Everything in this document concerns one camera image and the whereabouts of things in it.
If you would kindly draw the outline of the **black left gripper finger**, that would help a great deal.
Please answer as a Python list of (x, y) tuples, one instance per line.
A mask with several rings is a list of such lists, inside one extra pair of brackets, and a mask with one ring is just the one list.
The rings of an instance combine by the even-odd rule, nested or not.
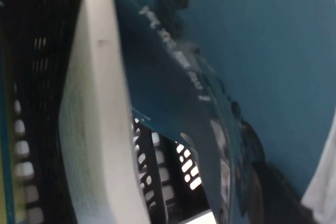
[(285, 176), (268, 162), (254, 162), (250, 171), (251, 223), (317, 223)]

